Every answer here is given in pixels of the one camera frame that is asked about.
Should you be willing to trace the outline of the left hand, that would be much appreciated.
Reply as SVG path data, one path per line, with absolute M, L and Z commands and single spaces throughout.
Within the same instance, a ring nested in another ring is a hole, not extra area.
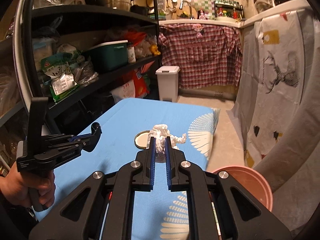
M 13 205 L 31 207 L 29 189 L 39 192 L 39 203 L 51 207 L 55 201 L 55 175 L 50 171 L 48 176 L 39 177 L 29 172 L 18 172 L 13 165 L 6 177 L 1 177 L 1 193 Z

